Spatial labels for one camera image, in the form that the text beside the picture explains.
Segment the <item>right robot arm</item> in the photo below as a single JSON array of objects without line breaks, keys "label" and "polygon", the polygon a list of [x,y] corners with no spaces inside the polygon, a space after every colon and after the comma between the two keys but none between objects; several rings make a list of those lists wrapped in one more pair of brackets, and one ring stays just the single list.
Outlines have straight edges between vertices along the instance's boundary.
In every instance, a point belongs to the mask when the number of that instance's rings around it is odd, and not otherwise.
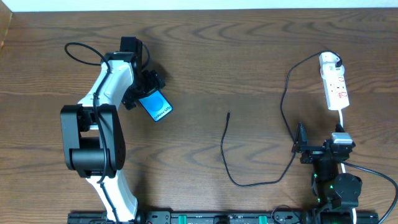
[{"label": "right robot arm", "polygon": [[338,168],[349,159],[354,147],[351,136],[340,124],[321,146],[309,145],[303,124],[298,124],[292,152],[301,155],[302,164],[313,166],[312,189],[318,199],[317,207],[303,212],[302,223],[354,223],[353,209],[359,205],[363,183],[359,177]]}]

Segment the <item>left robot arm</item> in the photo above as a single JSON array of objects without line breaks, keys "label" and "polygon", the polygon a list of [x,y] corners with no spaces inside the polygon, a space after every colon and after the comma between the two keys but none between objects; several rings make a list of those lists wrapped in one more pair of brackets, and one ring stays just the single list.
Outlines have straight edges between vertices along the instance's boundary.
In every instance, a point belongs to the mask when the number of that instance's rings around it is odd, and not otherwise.
[{"label": "left robot arm", "polygon": [[118,116],[138,103],[158,122],[173,107],[161,89],[165,82],[155,70],[146,70],[142,59],[148,48],[136,37],[122,37],[118,51],[101,55],[100,74],[91,90],[75,105],[60,112],[66,166],[93,186],[104,212],[73,212],[68,223],[147,223],[139,211],[123,166],[126,143]]}]

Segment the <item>blue Galaxy smartphone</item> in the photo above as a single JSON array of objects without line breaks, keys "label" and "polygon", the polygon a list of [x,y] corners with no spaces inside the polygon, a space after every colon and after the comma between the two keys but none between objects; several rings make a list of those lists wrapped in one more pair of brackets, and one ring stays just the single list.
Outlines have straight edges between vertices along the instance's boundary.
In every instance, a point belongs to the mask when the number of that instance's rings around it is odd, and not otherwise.
[{"label": "blue Galaxy smartphone", "polygon": [[173,110],[172,105],[160,90],[150,96],[139,99],[139,102],[155,122],[165,118]]}]

